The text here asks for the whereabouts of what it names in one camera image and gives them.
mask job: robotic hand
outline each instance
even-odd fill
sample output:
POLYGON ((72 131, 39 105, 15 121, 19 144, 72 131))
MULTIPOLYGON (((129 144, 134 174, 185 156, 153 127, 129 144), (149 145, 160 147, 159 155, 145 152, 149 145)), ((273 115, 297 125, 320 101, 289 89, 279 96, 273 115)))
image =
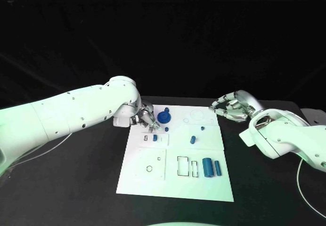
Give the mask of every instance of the robotic hand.
POLYGON ((114 126, 140 124, 162 130, 153 105, 142 101, 136 82, 117 76, 45 100, 0 110, 0 175, 16 159, 48 141, 114 117, 114 126))
POLYGON ((250 127, 240 137, 247 146, 257 145, 267 157, 276 159, 293 152, 313 168, 326 172, 326 126, 310 126, 289 111, 266 109, 244 90, 217 99, 209 109, 237 122, 244 122, 250 116, 250 127), (228 100, 227 110, 217 109, 217 105, 228 100))

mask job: white mat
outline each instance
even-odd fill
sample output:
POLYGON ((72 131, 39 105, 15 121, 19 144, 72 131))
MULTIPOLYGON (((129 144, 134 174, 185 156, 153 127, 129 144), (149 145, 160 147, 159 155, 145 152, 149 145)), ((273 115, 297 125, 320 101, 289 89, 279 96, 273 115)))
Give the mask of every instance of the white mat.
POLYGON ((232 202, 232 190, 217 114, 208 107, 155 105, 155 116, 169 108, 172 120, 160 124, 169 131, 132 126, 117 193, 232 202), (188 157, 189 176, 178 175, 178 156, 188 157), (204 176, 202 159, 220 161, 222 176, 204 176), (198 162, 198 177, 192 177, 192 161, 198 162))

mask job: black table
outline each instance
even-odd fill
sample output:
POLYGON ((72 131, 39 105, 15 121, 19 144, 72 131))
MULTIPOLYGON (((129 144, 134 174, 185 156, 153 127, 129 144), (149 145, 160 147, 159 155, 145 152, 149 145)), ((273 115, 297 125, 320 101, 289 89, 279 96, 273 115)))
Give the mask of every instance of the black table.
MULTIPOLYGON (((209 106, 214 99, 143 97, 159 105, 209 106)), ((263 101, 267 108, 290 110, 293 102, 263 101)), ((277 159, 247 147, 238 134, 248 123, 220 117, 234 202, 116 194, 129 129, 107 120, 71 135, 41 158, 2 178, 0 225, 145 226, 185 221, 217 225, 325 225, 305 203, 296 185, 300 158, 277 159)), ((48 150, 58 139, 45 145, 48 150)), ((326 214, 326 174, 303 163, 303 194, 326 214)))

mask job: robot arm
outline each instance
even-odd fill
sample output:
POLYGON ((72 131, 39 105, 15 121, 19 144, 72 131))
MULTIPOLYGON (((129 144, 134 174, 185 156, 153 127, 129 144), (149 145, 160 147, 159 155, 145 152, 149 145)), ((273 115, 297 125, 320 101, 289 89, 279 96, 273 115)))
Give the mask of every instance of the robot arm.
POLYGON ((111 117, 114 126, 142 123, 160 130, 153 106, 142 102, 136 82, 124 76, 111 78, 106 85, 0 110, 0 174, 32 148, 111 117))
POLYGON ((245 121, 250 116, 250 127, 240 134, 247 146, 257 145, 271 159, 293 152, 313 168, 326 172, 326 126, 310 126, 289 111, 266 110, 258 100, 243 90, 220 98, 209 108, 237 122, 245 121), (217 109, 218 103, 225 100, 231 100, 227 110, 217 109))

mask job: small blue piece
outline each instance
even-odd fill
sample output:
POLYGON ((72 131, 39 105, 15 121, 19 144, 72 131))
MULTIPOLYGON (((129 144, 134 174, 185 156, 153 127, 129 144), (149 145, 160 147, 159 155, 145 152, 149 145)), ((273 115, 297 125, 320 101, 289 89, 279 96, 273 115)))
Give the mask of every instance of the small blue piece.
POLYGON ((195 140, 196 140, 196 137, 192 136, 192 139, 191 139, 191 144, 195 144, 195 140))
POLYGON ((202 159, 202 168, 204 168, 205 177, 207 178, 214 177, 212 159, 211 158, 202 159))
POLYGON ((165 111, 157 114, 157 121, 166 124, 172 119, 172 115, 169 113, 169 108, 165 108, 165 111))
POLYGON ((215 168, 217 168, 217 175, 222 176, 221 168, 220 168, 220 161, 215 161, 214 163, 215 163, 215 168))

